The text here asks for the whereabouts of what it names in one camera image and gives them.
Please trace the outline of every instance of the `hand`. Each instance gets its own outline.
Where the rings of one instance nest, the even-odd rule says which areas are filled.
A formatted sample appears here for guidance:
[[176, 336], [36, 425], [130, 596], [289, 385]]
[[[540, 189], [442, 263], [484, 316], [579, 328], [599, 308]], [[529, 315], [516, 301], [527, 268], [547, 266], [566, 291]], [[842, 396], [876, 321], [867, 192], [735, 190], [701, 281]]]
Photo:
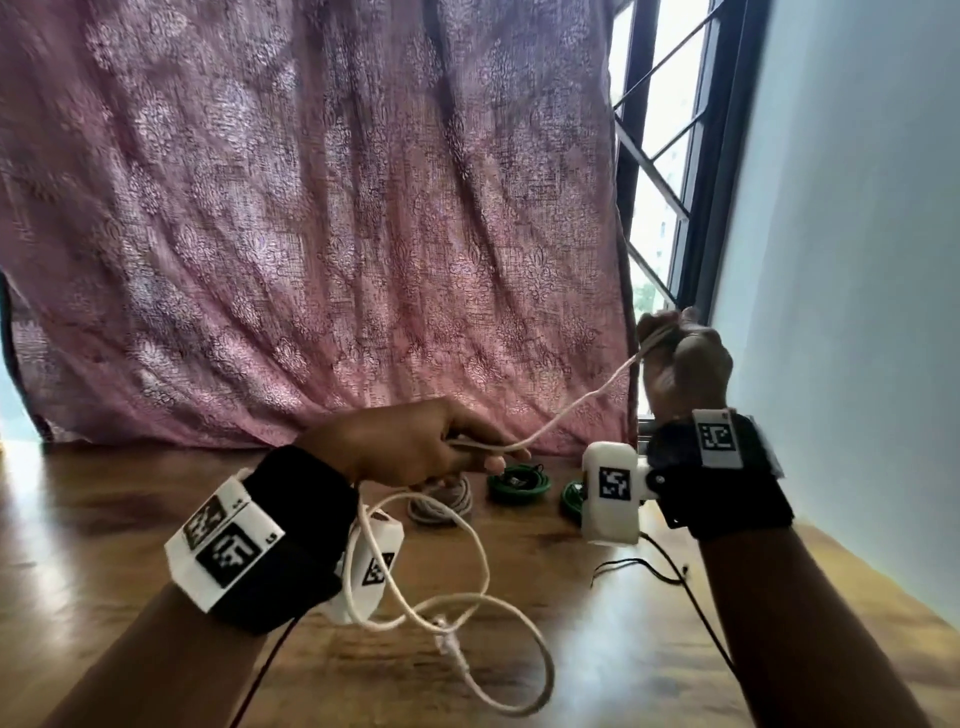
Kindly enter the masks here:
[[643, 387], [657, 422], [681, 420], [694, 409], [727, 406], [733, 359], [720, 334], [700, 326], [696, 318], [693, 308], [683, 313], [645, 313], [636, 325], [640, 344], [666, 324], [676, 323], [680, 328], [676, 336], [667, 336], [643, 359]]
[[[409, 487], [459, 471], [502, 473], [504, 460], [488, 451], [454, 448], [445, 440], [466, 435], [507, 445], [496, 427], [455, 400], [443, 397], [335, 415], [294, 442], [351, 482], [375, 480]], [[529, 460], [527, 450], [513, 453]]]

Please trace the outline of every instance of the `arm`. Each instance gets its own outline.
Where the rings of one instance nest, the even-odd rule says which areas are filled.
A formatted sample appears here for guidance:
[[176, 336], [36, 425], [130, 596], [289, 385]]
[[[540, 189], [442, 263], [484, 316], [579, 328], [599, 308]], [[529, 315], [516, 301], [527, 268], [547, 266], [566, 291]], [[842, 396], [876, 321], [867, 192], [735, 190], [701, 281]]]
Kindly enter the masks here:
[[796, 531], [732, 534], [702, 544], [701, 552], [757, 723], [929, 725]]
[[264, 637], [164, 587], [43, 728], [208, 728], [227, 723]]
[[[462, 405], [440, 399], [349, 412], [308, 430], [295, 444], [350, 482], [376, 480], [403, 487], [458, 471], [502, 472], [501, 458], [445, 442], [461, 433], [492, 445], [506, 442], [502, 433]], [[515, 455], [530, 457], [526, 450]], [[87, 672], [43, 728], [223, 726], [265, 639], [204, 614], [171, 584]]]
[[[679, 336], [652, 349], [643, 384], [659, 424], [727, 406], [730, 354], [695, 312], [644, 316], [642, 342], [667, 324]], [[859, 619], [792, 528], [742, 531], [701, 544], [737, 676], [758, 724], [897, 726], [928, 722]]]

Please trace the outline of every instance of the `left hand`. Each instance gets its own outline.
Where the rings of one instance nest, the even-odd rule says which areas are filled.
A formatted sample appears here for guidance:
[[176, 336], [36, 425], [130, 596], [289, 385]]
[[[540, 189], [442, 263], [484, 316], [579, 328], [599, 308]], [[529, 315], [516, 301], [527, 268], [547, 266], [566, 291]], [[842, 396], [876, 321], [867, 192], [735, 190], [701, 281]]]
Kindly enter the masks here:
[[[335, 415], [304, 432], [294, 445], [351, 482], [375, 480], [402, 488], [460, 471], [502, 472], [502, 457], [445, 442], [457, 435], [489, 445], [509, 442], [458, 401], [441, 397]], [[512, 455], [517, 460], [530, 459], [527, 450]]]

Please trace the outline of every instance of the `window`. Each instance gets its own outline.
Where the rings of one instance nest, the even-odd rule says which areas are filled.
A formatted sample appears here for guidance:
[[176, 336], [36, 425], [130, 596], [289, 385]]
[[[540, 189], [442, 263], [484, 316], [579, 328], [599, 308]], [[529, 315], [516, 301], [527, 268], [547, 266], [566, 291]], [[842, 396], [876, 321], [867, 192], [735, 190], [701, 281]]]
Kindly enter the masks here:
[[696, 305], [708, 320], [769, 6], [634, 0], [613, 21], [616, 200], [637, 318]]

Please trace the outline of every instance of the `right hand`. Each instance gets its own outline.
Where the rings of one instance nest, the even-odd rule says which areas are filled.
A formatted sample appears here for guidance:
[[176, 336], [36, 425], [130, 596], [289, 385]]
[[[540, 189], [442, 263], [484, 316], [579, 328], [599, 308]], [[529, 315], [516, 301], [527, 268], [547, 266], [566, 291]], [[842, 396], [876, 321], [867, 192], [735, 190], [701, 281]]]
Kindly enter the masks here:
[[643, 388], [658, 423], [688, 418], [694, 409], [727, 406], [727, 384], [733, 359], [714, 329], [696, 321], [697, 312], [645, 313], [636, 325], [640, 344], [667, 324], [676, 324], [676, 336], [667, 336], [643, 358]]

